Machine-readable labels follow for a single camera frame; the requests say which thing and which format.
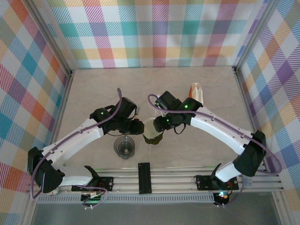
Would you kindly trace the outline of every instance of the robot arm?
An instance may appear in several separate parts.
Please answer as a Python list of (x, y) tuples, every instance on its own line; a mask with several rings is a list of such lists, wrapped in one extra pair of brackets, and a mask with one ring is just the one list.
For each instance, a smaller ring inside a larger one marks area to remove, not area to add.
[(75, 153), (90, 142), (103, 137), (111, 130), (118, 130), (122, 134), (138, 135), (144, 131), (144, 125), (138, 119), (129, 118), (134, 111), (138, 114), (138, 106), (123, 97), (120, 109), (109, 121), (97, 124), (109, 118), (117, 109), (117, 105), (110, 105), (95, 110), (90, 118), (81, 126), (66, 135), (61, 140), (44, 147), (42, 150), (33, 148), (28, 152), (28, 172), (32, 175), (38, 162), (49, 154), (42, 162), (34, 178), (43, 193), (49, 193), (59, 186), (64, 185), (88, 185), (96, 186), (94, 170), (85, 166), (82, 168), (63, 166), (63, 164)]
[(255, 139), (265, 145), (265, 135), (262, 132), (257, 131), (252, 134), (250, 131), (238, 128), (213, 114), (206, 107), (203, 107), (200, 102), (187, 98), (182, 103), (168, 91), (155, 102), (163, 110), (178, 111), (178, 113), (170, 111), (166, 116), (159, 116), (154, 120), (153, 124), (158, 132), (175, 128), (180, 124), (191, 125), (213, 135), (239, 155), (232, 162), (220, 168), (220, 165), (218, 165), (215, 169), (212, 180), (215, 180), (217, 185), (222, 185), (222, 183), (240, 174), (255, 175), (266, 152), (251, 140)]

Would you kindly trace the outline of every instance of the purple cable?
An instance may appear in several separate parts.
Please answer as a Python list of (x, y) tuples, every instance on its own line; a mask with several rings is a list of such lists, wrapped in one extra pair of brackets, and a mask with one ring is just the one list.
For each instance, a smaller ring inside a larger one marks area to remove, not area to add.
[(243, 174), (241, 174), (241, 177), (242, 177), (242, 187), (240, 188), (240, 192), (238, 193), (238, 195), (236, 196), (236, 198), (233, 199), (231, 202), (229, 202), (227, 205), (235, 202), (240, 197), (240, 194), (242, 194), (242, 192), (244, 190), (244, 187), (245, 187), (245, 179), (244, 179), (244, 175)]
[(88, 129), (91, 129), (91, 128), (94, 128), (100, 124), (103, 124), (107, 121), (109, 121), (111, 118), (113, 118), (117, 112), (119, 111), (120, 107), (121, 107), (121, 102), (122, 102), (122, 91), (120, 88), (117, 89), (118, 90), (118, 95), (119, 95), (119, 102), (118, 102), (118, 106), (117, 106), (117, 109), (116, 111), (113, 112), (113, 114), (108, 117), (107, 119), (103, 120), (103, 121), (100, 121), (99, 123), (96, 123), (94, 125), (91, 125), (89, 127), (85, 127), (83, 128), (82, 130), (80, 131), (76, 131), (74, 132), (73, 134), (71, 134), (70, 136), (66, 137), (65, 139), (63, 139), (61, 142), (59, 142), (58, 144), (56, 144), (46, 155), (44, 155), (44, 157), (42, 157), (42, 159), (38, 162), (37, 166), (34, 168), (33, 170), (33, 173), (32, 173), (32, 176), (31, 176), (31, 180), (30, 180), (30, 197), (32, 199), (36, 199), (36, 197), (42, 192), (42, 190), (40, 190), (35, 196), (33, 196), (33, 185), (34, 185), (34, 178), (36, 177), (36, 174), (38, 172), (38, 168), (41, 166), (41, 164), (45, 161), (45, 159), (51, 154), (51, 152), (54, 152), (55, 150), (57, 150), (63, 143), (65, 143), (66, 141), (68, 141), (69, 139), (71, 139), (72, 137), (74, 137), (75, 135), (78, 135), (78, 134), (82, 134), (82, 132), (88, 130)]
[(276, 161), (276, 164), (278, 165), (278, 171), (277, 172), (265, 172), (265, 171), (260, 171), (260, 172), (267, 173), (267, 174), (270, 174), (270, 175), (278, 175), (278, 174), (281, 173), (282, 166), (281, 166), (281, 163), (278, 160), (278, 158), (275, 156), (275, 154), (273, 152), (271, 152), (266, 146), (264, 146), (263, 144), (259, 143), (257, 140), (254, 140), (253, 138), (251, 138), (251, 137), (243, 134), (242, 132), (240, 132), (239, 130), (233, 128), (232, 126), (228, 125), (227, 123), (219, 120), (218, 118), (214, 118), (213, 116), (208, 115), (206, 113), (195, 112), (195, 111), (188, 111), (188, 110), (186, 110), (186, 111), (173, 111), (173, 110), (166, 110), (166, 109), (158, 108), (156, 105), (154, 105), (151, 102), (150, 97), (156, 97), (156, 99), (158, 99), (158, 97), (156, 95), (150, 94), (150, 95), (148, 95), (148, 102), (150, 103), (150, 105), (152, 107), (158, 109), (159, 111), (163, 111), (163, 112), (166, 112), (166, 113), (192, 113), (192, 114), (204, 116), (204, 117), (206, 117), (206, 118), (208, 118), (210, 120), (213, 119), (214, 121), (218, 122), (219, 124), (223, 125), (224, 127), (230, 129), (231, 131), (236, 132), (238, 135), (244, 136), (244, 138), (248, 139), (249, 141), (254, 142), (258, 146), (260, 146), (261, 148), (263, 148), (271, 157), (273, 157), (273, 159)]
[(97, 207), (98, 205), (102, 204), (108, 197), (108, 190), (103, 188), (103, 187), (87, 187), (87, 186), (83, 186), (83, 185), (76, 185), (77, 187), (80, 187), (80, 188), (86, 188), (86, 189), (99, 189), (99, 190), (103, 190), (106, 192), (106, 195), (105, 195), (105, 198), (102, 199), (99, 203), (97, 203), (96, 205), (94, 206), (91, 206), (91, 207), (87, 207), (87, 205), (85, 204), (86, 201), (83, 201), (83, 205), (84, 207), (88, 208), (88, 209), (93, 209), (95, 207)]

